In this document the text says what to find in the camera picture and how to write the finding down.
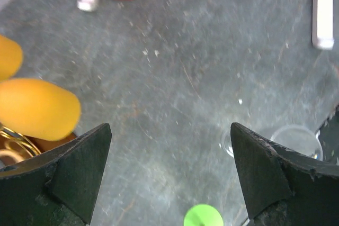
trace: lime green object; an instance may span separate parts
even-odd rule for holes
[[[218,210],[207,204],[198,204],[187,212],[184,226],[224,226]]]

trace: transparent container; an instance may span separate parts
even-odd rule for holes
[[[317,136],[301,125],[285,125],[280,128],[269,128],[257,132],[262,137],[269,139],[286,148],[299,152],[305,156],[323,160],[323,148]],[[224,133],[222,146],[226,152],[234,157],[230,136]]]
[[[323,160],[323,148],[317,136],[300,125],[286,125],[276,130],[270,140],[314,159]]]

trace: brass object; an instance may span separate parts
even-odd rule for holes
[[[23,161],[22,151],[26,152],[29,157],[34,157],[41,154],[41,151],[31,142],[26,136],[14,132],[13,130],[1,125],[0,135],[6,140],[4,146],[6,149],[0,150],[0,157],[11,157],[15,162]],[[13,148],[13,145],[19,146],[22,151]]]

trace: black object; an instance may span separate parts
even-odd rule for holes
[[[339,106],[320,127],[319,141],[324,152],[324,161],[339,164]]]
[[[248,217],[259,225],[339,225],[339,166],[231,126]]]
[[[60,147],[0,170],[0,225],[91,222],[111,143],[102,124]]]
[[[254,221],[250,220],[247,226],[255,226]]]

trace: yellow foam object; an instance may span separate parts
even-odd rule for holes
[[[0,83],[0,122],[15,132],[48,141],[68,136],[79,121],[75,94],[33,78]]]
[[[0,35],[0,81],[10,78],[21,67],[23,52],[19,44]]]

